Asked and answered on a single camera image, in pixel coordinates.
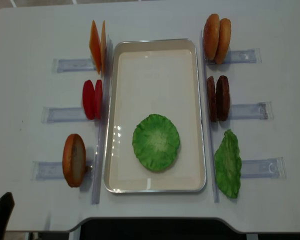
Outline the clear plastic strip right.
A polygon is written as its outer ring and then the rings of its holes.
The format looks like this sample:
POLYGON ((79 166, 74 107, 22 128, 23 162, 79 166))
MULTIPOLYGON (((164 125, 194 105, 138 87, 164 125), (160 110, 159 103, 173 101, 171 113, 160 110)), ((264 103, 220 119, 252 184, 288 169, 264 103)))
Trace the clear plastic strip right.
POLYGON ((215 162, 214 162, 214 147, 213 139, 211 134, 211 121, 210 121, 210 111, 209 111, 209 99, 207 90, 207 74, 206 74, 206 62, 205 62, 205 52, 203 47, 204 37, 203 30, 200 31, 200 56, 201 56, 201 70, 202 70, 202 82, 205 100, 205 115, 206 115, 206 125, 207 125, 207 140, 208 140, 208 150, 209 150, 209 162, 210 162, 210 172, 211 172, 211 184, 214 203, 219 203, 219 190, 216 184, 216 174, 215 174, 215 162))

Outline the bread bun slice rear right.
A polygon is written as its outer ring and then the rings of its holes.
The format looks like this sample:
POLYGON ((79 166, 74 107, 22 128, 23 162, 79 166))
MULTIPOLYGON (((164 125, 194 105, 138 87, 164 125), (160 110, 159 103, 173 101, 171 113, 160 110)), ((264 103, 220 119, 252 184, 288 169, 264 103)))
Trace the bread bun slice rear right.
POLYGON ((232 26, 228 18, 223 18, 220 21, 218 47, 214 57, 214 61, 220 65, 223 63, 228 53, 231 41, 232 26))

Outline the green lettuce leaf on tray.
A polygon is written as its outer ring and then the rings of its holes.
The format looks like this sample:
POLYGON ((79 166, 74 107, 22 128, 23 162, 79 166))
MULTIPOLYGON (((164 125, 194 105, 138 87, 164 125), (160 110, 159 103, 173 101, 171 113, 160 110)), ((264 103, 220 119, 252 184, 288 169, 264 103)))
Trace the green lettuce leaf on tray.
POLYGON ((177 159, 180 135, 167 117, 150 114, 134 129, 133 152, 141 165, 152 172, 162 172, 177 159))

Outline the silver metal tray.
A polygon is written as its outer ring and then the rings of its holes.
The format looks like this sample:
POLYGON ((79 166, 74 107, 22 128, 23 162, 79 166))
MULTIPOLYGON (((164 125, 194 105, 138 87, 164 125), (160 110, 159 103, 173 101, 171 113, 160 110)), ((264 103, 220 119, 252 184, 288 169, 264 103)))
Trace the silver metal tray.
POLYGON ((119 43, 104 157, 104 185, 113 194, 198 192, 206 184, 197 49, 186 38, 119 43), (180 146, 164 171, 146 169, 134 153, 136 126, 150 114, 167 117, 180 146))

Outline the brown meat patty right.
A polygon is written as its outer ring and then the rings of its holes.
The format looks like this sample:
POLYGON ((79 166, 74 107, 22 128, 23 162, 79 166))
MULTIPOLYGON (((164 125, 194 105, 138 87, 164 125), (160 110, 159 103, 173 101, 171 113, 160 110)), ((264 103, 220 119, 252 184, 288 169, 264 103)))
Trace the brown meat patty right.
POLYGON ((216 84, 216 115, 219 121, 226 121, 230 110, 230 88, 228 78, 221 75, 216 84))

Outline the green lettuce leaf standing right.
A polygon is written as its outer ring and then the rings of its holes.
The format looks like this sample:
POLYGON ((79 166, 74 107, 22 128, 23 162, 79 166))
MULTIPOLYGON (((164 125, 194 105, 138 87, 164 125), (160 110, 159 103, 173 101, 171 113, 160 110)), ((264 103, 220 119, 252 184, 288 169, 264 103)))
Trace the green lettuce leaf standing right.
POLYGON ((237 136, 228 129, 214 154, 217 187, 230 199, 236 199, 241 187, 242 159, 237 136))

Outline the bread bun slice front left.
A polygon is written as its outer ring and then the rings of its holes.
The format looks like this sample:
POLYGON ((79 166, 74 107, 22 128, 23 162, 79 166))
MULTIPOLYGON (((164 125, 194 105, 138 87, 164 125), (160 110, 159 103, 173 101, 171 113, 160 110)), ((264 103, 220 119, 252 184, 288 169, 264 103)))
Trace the bread bun slice front left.
POLYGON ((67 184, 78 188, 86 172, 86 148, 83 139, 77 133, 70 134, 64 144, 62 171, 67 184))

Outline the orange cheese slice right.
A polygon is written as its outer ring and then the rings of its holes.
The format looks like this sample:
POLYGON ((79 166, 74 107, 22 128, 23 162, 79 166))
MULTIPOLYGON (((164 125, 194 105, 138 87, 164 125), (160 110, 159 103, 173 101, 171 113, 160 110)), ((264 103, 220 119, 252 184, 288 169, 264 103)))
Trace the orange cheese slice right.
POLYGON ((103 23, 102 23, 100 54, 101 54, 102 75, 105 75, 105 73, 106 73, 106 54, 107 54, 106 23, 105 23, 105 21, 103 21, 103 23))

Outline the clear plastic holder cheese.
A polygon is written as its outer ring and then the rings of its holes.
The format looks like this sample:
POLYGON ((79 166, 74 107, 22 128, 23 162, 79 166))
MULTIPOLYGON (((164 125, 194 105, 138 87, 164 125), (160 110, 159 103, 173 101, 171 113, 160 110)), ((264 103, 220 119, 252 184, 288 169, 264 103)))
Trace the clear plastic holder cheese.
POLYGON ((90 58, 84 59, 54 59, 52 71, 54 73, 95 71, 96 67, 90 58))

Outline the clear plastic holder bread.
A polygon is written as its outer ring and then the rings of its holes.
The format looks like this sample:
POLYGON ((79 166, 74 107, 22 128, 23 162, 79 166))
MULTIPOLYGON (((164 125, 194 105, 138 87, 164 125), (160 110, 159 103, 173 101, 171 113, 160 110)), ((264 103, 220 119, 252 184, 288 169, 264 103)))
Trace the clear plastic holder bread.
POLYGON ((229 50, 221 64, 262 63, 260 48, 229 50))
POLYGON ((33 161, 31 166, 32 181, 64 180, 62 162, 33 161))

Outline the bread bun top rear right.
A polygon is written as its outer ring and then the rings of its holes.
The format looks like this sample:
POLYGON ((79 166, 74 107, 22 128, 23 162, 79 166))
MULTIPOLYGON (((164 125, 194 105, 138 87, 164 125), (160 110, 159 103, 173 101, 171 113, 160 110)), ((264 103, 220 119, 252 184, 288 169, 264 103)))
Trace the bread bun top rear right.
POLYGON ((212 61, 215 58, 220 34, 220 19, 216 13, 211 14, 203 29, 203 50, 205 57, 212 61))

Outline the clear plastic holder left bread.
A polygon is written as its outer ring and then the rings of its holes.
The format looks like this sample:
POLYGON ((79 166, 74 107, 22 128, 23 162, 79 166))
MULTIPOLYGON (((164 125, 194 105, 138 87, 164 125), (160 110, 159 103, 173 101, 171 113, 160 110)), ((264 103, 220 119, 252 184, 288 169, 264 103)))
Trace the clear plastic holder left bread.
POLYGON ((32 181, 64 180, 62 162, 33 161, 31 166, 32 181))

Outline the orange cheese slice left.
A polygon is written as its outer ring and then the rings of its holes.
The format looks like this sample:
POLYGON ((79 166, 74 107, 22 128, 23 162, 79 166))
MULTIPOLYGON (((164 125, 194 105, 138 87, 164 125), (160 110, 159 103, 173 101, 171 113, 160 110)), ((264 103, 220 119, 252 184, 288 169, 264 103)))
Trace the orange cheese slice left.
POLYGON ((102 68, 101 41, 100 41, 100 37, 98 34, 97 26, 96 26, 96 23, 94 20, 91 23, 89 49, 90 49, 90 53, 93 58, 94 64, 96 66, 96 71, 98 74, 100 74, 101 68, 102 68))

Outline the orange cheese slice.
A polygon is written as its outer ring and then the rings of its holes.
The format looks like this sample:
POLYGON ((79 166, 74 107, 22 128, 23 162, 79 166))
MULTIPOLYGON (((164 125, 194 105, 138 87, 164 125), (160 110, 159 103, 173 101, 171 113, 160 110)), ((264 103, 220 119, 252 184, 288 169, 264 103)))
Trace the orange cheese slice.
POLYGON ((98 74, 100 74, 101 68, 102 68, 101 41, 100 41, 100 37, 98 34, 97 26, 96 26, 96 23, 94 20, 91 23, 89 49, 90 49, 90 53, 93 58, 94 64, 96 66, 96 71, 98 74))
POLYGON ((106 23, 105 23, 105 21, 103 21, 103 23, 102 23, 100 54, 101 54, 102 75, 105 75, 105 73, 106 73, 106 54, 107 54, 106 23))

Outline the red tomato slice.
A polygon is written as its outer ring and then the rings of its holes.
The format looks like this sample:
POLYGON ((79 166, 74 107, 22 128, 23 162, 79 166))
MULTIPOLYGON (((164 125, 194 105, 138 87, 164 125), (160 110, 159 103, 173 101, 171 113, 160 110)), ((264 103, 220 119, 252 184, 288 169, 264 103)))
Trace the red tomato slice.
POLYGON ((103 100, 103 85, 102 85, 102 80, 98 79, 95 84, 95 92, 94 92, 94 114, 97 119, 101 118, 102 100, 103 100))
POLYGON ((94 97, 95 89, 91 80, 84 82, 82 89, 82 105, 87 119, 94 120, 94 97))

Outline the clear plastic holder patties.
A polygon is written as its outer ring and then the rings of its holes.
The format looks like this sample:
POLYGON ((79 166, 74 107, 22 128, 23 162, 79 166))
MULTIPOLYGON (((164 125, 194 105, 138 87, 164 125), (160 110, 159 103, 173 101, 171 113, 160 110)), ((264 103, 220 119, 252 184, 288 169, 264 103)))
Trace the clear plastic holder patties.
POLYGON ((251 104, 232 104, 229 110, 230 120, 273 120, 271 102, 251 104))

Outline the brown meat patty left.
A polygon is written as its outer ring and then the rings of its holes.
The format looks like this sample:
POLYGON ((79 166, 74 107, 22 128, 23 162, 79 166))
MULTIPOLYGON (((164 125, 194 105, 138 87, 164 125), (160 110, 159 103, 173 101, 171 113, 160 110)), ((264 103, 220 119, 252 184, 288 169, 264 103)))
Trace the brown meat patty left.
POLYGON ((217 121, 216 88, 213 76, 206 80, 207 97, 209 104, 209 119, 215 123, 217 121))

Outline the clear plastic holder lettuce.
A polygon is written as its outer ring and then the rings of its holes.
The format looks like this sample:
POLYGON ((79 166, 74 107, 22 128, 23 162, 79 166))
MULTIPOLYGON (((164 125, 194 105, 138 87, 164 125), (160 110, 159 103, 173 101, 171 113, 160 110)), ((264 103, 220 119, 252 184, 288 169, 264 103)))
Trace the clear plastic holder lettuce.
POLYGON ((241 167, 242 179, 285 179, 286 169, 284 159, 282 157, 243 160, 241 167))

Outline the clear plastic strip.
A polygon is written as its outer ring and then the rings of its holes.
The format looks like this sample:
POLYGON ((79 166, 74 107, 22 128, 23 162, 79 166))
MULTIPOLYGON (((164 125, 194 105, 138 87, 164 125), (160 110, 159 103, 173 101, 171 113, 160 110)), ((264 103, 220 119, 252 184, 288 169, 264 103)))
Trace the clear plastic strip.
POLYGON ((101 118, 98 121, 98 139, 95 153, 94 174, 91 204, 100 203, 101 186, 103 179, 103 162, 107 151, 107 140, 109 130, 109 115, 112 98, 112 74, 113 74, 113 42, 110 37, 107 38, 106 70, 102 83, 102 107, 101 118))
POLYGON ((216 174, 215 174, 215 162, 214 162, 214 147, 213 139, 211 134, 211 121, 210 121, 210 111, 209 111, 209 99, 207 90, 207 74, 206 74, 206 62, 205 62, 205 52, 203 47, 204 37, 203 30, 200 31, 200 56, 201 56, 201 70, 202 70, 202 82, 205 100, 205 115, 206 115, 206 125, 207 125, 207 140, 208 140, 208 150, 209 150, 209 162, 210 162, 210 172, 211 172, 211 184, 214 203, 219 203, 219 190, 216 184, 216 174))

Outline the clear plastic holder right bread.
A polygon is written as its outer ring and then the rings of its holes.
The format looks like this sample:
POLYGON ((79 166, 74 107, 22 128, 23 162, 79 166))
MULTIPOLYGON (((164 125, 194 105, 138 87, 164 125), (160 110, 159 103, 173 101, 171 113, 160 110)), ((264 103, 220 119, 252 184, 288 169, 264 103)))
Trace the clear plastic holder right bread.
POLYGON ((262 63, 260 48, 229 50, 221 64, 262 63))

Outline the clear plastic strip left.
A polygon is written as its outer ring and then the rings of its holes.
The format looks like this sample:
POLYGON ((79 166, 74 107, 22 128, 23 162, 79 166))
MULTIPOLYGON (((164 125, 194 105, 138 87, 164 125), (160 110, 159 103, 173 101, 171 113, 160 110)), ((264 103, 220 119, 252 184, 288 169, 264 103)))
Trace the clear plastic strip left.
POLYGON ((107 38, 106 70, 102 83, 102 107, 101 118, 98 121, 98 139, 95 153, 94 174, 91 204, 100 203, 101 186, 103 179, 103 162, 107 151, 107 140, 109 130, 109 115, 112 98, 112 74, 113 74, 113 42, 110 37, 107 38))

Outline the brown meat patty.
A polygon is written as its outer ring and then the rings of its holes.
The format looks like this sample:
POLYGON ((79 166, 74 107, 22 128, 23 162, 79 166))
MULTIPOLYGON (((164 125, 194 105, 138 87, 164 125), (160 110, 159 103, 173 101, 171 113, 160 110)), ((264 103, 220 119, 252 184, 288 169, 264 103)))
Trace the brown meat patty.
POLYGON ((217 121, 216 88, 213 76, 206 80, 207 97, 209 104, 209 119, 215 123, 217 121))
POLYGON ((228 78, 221 75, 216 84, 216 115, 219 121, 226 121, 230 110, 230 88, 228 78))

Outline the bread bun slice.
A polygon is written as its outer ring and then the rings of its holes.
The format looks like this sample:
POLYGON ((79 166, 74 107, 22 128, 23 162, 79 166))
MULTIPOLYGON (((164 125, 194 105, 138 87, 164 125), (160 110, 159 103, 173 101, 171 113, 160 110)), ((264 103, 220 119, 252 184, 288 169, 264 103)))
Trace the bread bun slice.
POLYGON ((86 148, 83 139, 77 133, 70 134, 64 144, 62 171, 67 184, 78 188, 86 172, 86 148))
POLYGON ((228 53, 231 41, 232 26, 228 18, 223 18, 220 21, 218 47, 214 57, 214 61, 220 65, 223 63, 228 53))

